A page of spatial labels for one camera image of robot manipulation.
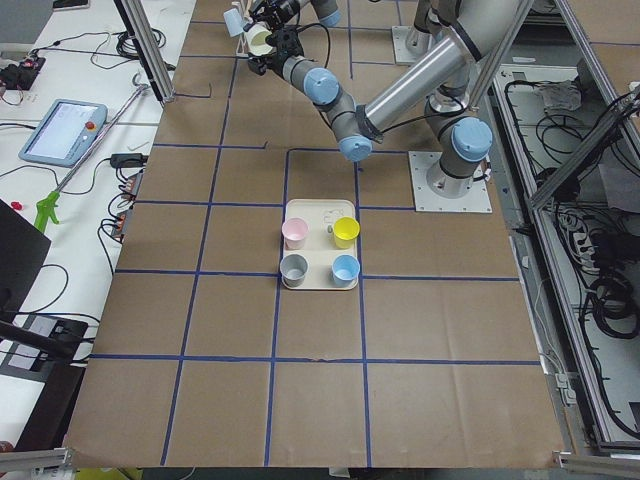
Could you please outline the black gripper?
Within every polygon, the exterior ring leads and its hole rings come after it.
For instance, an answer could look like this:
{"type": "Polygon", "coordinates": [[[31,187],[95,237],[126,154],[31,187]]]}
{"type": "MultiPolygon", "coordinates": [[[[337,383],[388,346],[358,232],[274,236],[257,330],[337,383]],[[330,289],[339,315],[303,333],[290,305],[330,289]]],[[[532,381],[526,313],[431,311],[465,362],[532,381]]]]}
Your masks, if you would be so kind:
{"type": "Polygon", "coordinates": [[[281,28],[301,11],[297,0],[262,0],[249,8],[254,22],[262,22],[269,28],[281,28]]]}
{"type": "Polygon", "coordinates": [[[274,48],[271,54],[265,56],[249,55],[247,61],[249,70],[259,76],[264,75],[268,70],[281,76],[284,65],[289,58],[304,55],[296,26],[285,25],[282,29],[271,32],[267,43],[274,48]]]}

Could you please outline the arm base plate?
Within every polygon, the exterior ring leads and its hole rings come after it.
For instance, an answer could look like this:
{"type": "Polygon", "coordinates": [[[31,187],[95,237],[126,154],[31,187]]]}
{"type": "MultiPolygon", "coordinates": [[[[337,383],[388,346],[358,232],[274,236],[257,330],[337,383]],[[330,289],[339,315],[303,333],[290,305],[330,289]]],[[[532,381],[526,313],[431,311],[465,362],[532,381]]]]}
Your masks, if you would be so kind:
{"type": "Polygon", "coordinates": [[[397,65],[412,65],[427,51],[429,34],[413,26],[393,26],[391,35],[397,65]]]}
{"type": "Polygon", "coordinates": [[[409,151],[415,210],[419,213],[491,214],[487,181],[480,164],[465,179],[448,176],[440,152],[409,151]]]}

